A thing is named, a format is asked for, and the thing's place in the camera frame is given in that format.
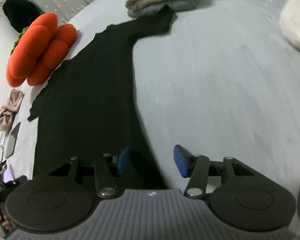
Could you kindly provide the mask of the pink beige crumpled cloth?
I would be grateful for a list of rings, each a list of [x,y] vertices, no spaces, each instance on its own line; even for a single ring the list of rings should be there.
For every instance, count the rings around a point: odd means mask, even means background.
[[[11,90],[10,97],[0,109],[0,132],[8,132],[11,129],[23,98],[24,93],[21,90]]]

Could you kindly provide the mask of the black garment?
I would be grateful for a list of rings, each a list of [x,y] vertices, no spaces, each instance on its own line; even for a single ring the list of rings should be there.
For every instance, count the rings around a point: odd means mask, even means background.
[[[53,72],[30,109],[38,120],[33,175],[71,157],[90,163],[129,147],[120,183],[129,189],[163,190],[134,103],[132,52],[137,40],[169,31],[173,10],[109,25],[75,57]]]

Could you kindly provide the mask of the orange pumpkin plush pillow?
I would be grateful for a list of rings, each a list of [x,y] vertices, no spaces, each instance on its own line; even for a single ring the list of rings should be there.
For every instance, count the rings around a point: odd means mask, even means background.
[[[20,34],[6,68],[7,83],[19,87],[44,83],[60,65],[77,40],[77,30],[69,23],[58,25],[57,15],[39,16]]]

